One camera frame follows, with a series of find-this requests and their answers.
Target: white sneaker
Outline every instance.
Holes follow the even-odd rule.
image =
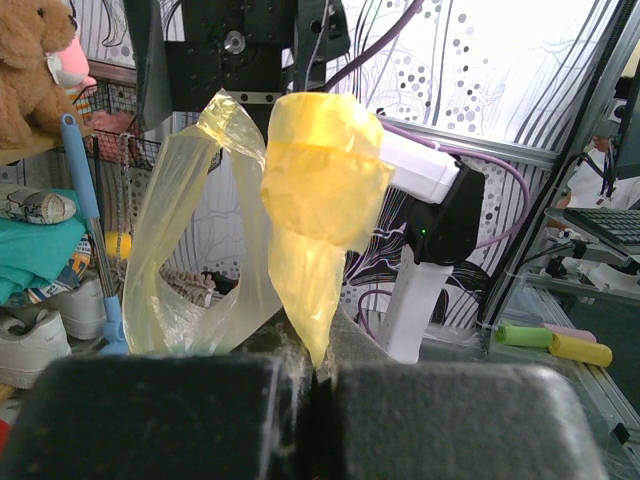
[[[103,302],[100,279],[87,272],[80,288],[51,297],[44,305],[60,312],[67,335],[91,340],[102,335],[107,321]]]
[[[58,312],[42,310],[30,330],[17,318],[0,318],[0,383],[31,388],[51,362],[70,354]]]

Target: yellow plastic bag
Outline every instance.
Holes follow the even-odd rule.
[[[269,123],[262,201],[273,222],[269,275],[296,332],[322,362],[347,250],[369,242],[391,180],[380,122],[351,95],[280,98]]]
[[[246,254],[240,283],[210,309],[197,307],[160,277],[202,195],[211,159],[229,151]],[[225,92],[197,125],[162,145],[136,225],[124,287],[124,330],[132,353],[226,353],[282,306],[267,265],[271,222],[260,200],[265,146],[258,128]]]

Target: teal towel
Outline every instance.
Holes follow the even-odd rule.
[[[73,190],[52,190],[76,204],[76,214],[57,225],[34,225],[0,218],[0,305],[12,293],[51,285],[86,232]]]

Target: keyboard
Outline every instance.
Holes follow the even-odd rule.
[[[614,248],[630,255],[640,254],[640,210],[567,208],[563,216]]]

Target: wooden shelf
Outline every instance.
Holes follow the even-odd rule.
[[[80,132],[83,137],[86,137],[93,133],[93,129],[91,127],[83,126],[80,128]],[[34,129],[33,139],[31,145],[28,147],[16,150],[0,150],[0,167],[17,162],[24,158],[33,157],[34,155],[38,155],[51,150],[52,148],[61,146],[61,137]]]

